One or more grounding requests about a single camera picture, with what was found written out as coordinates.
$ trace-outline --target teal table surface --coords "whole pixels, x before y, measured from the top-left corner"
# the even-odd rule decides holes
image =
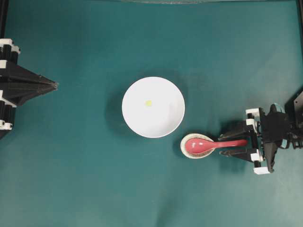
[[[1,227],[298,227],[303,153],[275,172],[219,155],[193,160],[190,132],[216,139],[248,108],[282,105],[303,84],[294,0],[192,5],[12,0],[6,37],[19,64],[57,81],[17,109],[0,141]],[[147,139],[123,120],[124,92],[164,77],[186,113]]]

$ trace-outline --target pink spoon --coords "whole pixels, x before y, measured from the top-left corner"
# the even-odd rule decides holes
[[[247,140],[234,140],[226,142],[211,142],[201,138],[192,138],[186,141],[185,149],[191,154],[200,154],[211,149],[226,148],[226,147],[244,147],[247,145]]]

